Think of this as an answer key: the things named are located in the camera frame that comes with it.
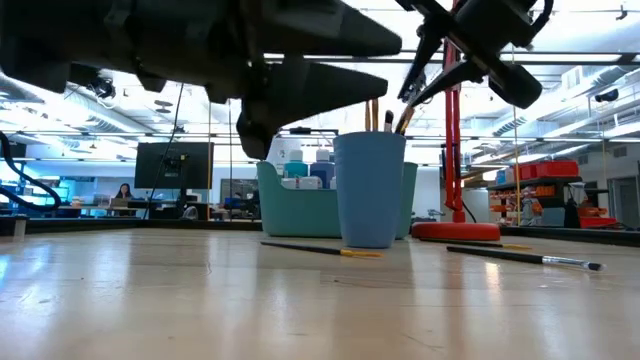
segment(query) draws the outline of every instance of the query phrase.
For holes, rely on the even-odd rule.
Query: blue cup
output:
[[[385,249],[396,236],[402,202],[404,136],[359,132],[333,141],[338,215],[348,247]]]

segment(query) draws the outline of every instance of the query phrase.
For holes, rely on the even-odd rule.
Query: red stand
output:
[[[455,8],[458,1],[453,1]],[[458,61],[458,50],[449,44],[445,67]],[[472,241],[499,241],[500,228],[496,224],[467,224],[462,203],[462,179],[460,178],[460,85],[445,92],[446,113],[446,192],[445,206],[453,211],[453,223],[417,223],[411,234],[415,238],[452,239]]]

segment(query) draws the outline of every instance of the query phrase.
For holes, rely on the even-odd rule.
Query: teal basket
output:
[[[409,235],[418,165],[404,164],[402,207],[396,238]],[[262,229],[270,236],[340,238],[335,190],[291,190],[282,186],[275,167],[258,163]]]

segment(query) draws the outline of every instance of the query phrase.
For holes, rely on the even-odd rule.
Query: computer monitor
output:
[[[138,144],[136,159],[136,189],[211,189],[209,151],[213,159],[213,144],[172,143],[164,163],[166,143]],[[156,174],[162,166],[158,182]]]

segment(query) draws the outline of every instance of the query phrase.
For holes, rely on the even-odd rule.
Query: person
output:
[[[120,191],[118,191],[116,199],[133,199],[133,194],[131,194],[131,186],[129,186],[129,184],[127,183],[120,185]],[[135,210],[119,210],[115,213],[116,216],[136,216]]]
[[[133,195],[131,195],[131,186],[127,183],[120,185],[120,191],[118,191],[116,199],[133,199]]]

